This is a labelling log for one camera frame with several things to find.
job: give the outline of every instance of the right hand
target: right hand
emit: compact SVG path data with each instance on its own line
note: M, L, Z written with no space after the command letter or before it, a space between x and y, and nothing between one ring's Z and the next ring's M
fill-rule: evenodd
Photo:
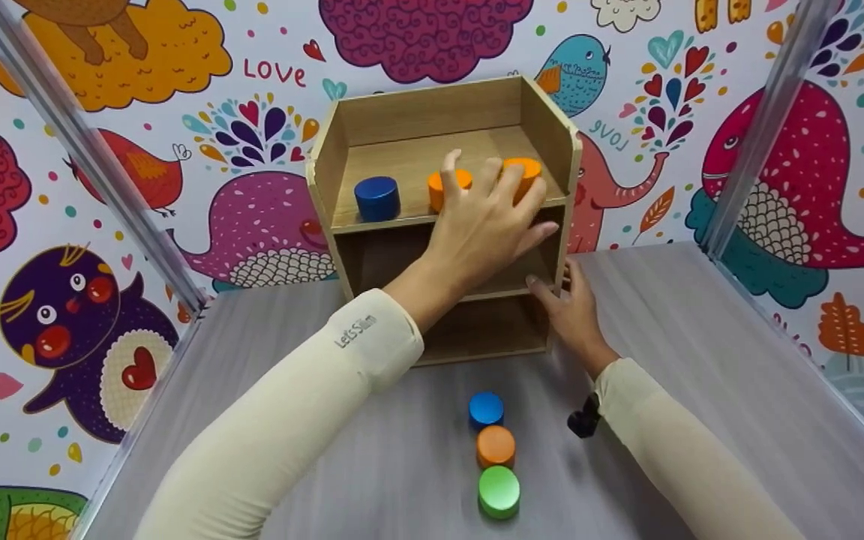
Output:
M583 368L593 379L620 358L602 335L596 310L596 295L575 259L567 257L565 260L565 284L562 290L568 292L568 298L559 298L552 294L548 286L535 276L529 276L526 283L532 296L535 296L548 312L549 322L556 334L579 356Z

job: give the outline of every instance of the cartoon cat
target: cartoon cat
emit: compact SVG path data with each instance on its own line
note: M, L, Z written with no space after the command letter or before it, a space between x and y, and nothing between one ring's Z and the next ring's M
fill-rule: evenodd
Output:
M2 294L0 329L21 359L52 370L25 413L65 402L83 430L117 444L179 336L142 298L140 273L120 290L109 264L87 247L44 250L19 268Z

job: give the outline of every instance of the leaf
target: leaf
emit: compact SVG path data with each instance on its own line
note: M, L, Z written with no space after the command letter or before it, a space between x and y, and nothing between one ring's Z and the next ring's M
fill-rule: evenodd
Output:
M864 322L858 307L846 304L837 292L832 301L822 304L819 321L819 342L834 353L864 356Z
M645 233L646 230L652 229L655 225L659 225L659 221L665 218L669 209L672 208L672 201L675 199L675 185L669 187L662 195L649 205L649 209L642 216L642 221L638 224L638 233Z

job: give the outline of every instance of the purple cat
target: purple cat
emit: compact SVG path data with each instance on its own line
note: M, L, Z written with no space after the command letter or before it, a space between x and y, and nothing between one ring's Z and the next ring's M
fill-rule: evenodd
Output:
M212 199L208 228L207 252L177 246L218 291L325 280L335 272L300 175L264 171L233 178ZM174 242L173 231L167 232Z
M19 268L2 293L2 335L25 362L52 370L25 413L64 401L87 433L122 441L179 341L143 288L136 273L120 291L109 264L81 246L45 250Z

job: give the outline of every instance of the shelf compartment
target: shelf compartment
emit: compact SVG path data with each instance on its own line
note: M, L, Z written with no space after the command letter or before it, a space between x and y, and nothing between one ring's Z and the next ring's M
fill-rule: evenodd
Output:
M531 296L467 301L426 332L418 365L542 353L548 332L548 315Z
M565 209L543 208L537 222L562 223ZM351 296L358 296L371 288L387 286L390 281L414 263L428 246L434 224L399 226L395 229L364 230L364 232L336 235L335 243L349 277ZM556 262L562 230L546 238L536 249L525 253L508 268L469 292L463 302L524 294L525 277L533 274L546 284L555 281Z
M434 222L425 182L455 148L463 151L458 166L473 177L488 158L538 160L548 185L543 206L565 206L581 156L576 133L523 76L351 98L329 113L306 177L333 235ZM397 219L362 221L353 191L374 176L397 182Z

